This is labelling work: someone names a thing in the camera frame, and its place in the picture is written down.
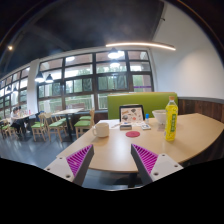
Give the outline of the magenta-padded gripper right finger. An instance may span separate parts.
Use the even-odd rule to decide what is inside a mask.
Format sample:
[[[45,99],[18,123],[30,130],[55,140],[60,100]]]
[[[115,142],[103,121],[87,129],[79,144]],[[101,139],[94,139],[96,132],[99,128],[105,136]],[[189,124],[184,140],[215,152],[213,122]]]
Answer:
[[[182,166],[167,154],[155,154],[152,151],[131,145],[131,155],[136,163],[142,183],[147,185],[182,169]]]

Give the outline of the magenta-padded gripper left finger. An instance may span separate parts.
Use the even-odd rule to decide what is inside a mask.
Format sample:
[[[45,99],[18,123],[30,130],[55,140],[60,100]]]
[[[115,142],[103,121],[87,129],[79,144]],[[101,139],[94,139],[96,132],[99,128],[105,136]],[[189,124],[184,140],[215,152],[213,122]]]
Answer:
[[[94,146],[90,144],[67,157],[55,159],[45,170],[81,186],[93,155]]]

